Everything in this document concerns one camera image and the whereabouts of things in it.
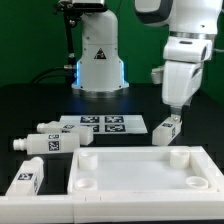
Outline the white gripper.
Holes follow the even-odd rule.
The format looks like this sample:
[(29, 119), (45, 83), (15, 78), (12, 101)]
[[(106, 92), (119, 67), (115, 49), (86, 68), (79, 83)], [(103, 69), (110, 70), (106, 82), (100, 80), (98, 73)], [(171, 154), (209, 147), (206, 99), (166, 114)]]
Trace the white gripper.
[(182, 106), (200, 88), (203, 68), (200, 63), (167, 61), (164, 66), (162, 100), (170, 105), (171, 120), (180, 123)]

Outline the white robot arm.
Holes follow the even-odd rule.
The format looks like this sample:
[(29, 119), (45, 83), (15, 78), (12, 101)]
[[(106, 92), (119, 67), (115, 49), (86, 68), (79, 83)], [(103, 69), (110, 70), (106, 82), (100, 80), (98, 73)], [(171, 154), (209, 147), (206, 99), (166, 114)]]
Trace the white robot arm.
[[(83, 12), (82, 57), (76, 63), (73, 88), (85, 93), (115, 92), (128, 86), (117, 53), (118, 21), (104, 0), (73, 0)], [(171, 120), (201, 85), (203, 64), (212, 57), (223, 0), (133, 0), (137, 20), (152, 29), (166, 27), (165, 64), (154, 80), (162, 85), (162, 100)]]

